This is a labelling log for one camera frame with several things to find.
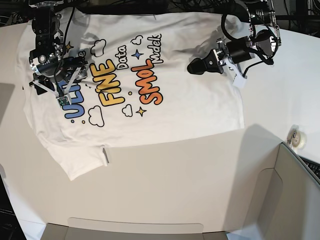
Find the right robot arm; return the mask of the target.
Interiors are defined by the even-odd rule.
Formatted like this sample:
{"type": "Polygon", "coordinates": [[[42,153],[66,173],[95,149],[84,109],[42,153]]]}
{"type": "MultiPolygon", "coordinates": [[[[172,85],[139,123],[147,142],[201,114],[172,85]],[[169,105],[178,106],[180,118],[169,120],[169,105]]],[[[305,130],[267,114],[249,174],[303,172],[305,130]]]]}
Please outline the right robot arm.
{"type": "Polygon", "coordinates": [[[88,62],[83,56],[65,57],[70,47],[67,46],[67,32],[60,29],[62,16],[55,13],[55,7],[63,4],[62,0],[30,0],[28,5],[35,9],[32,31],[35,33],[35,49],[29,53],[29,65],[33,71],[33,80],[29,85],[38,95],[52,93],[61,106],[72,103],[70,89],[73,83],[87,77],[88,62]]]}

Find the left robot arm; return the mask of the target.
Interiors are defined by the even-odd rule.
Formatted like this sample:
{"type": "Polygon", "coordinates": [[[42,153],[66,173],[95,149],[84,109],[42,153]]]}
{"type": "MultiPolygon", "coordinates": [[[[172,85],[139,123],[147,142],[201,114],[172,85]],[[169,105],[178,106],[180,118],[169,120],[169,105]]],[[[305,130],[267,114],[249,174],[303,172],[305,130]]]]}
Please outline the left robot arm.
{"type": "Polygon", "coordinates": [[[220,25],[226,39],[217,39],[217,48],[211,49],[206,57],[192,60],[187,66],[190,74],[223,74],[223,67],[227,66],[234,71],[232,84],[237,88],[243,88],[250,68],[262,63],[268,66],[274,64],[274,56],[282,42],[273,2],[243,0],[242,7],[247,16],[250,35],[235,38],[227,31],[227,16],[235,14],[237,9],[235,1],[229,1],[221,16],[220,25]]]}

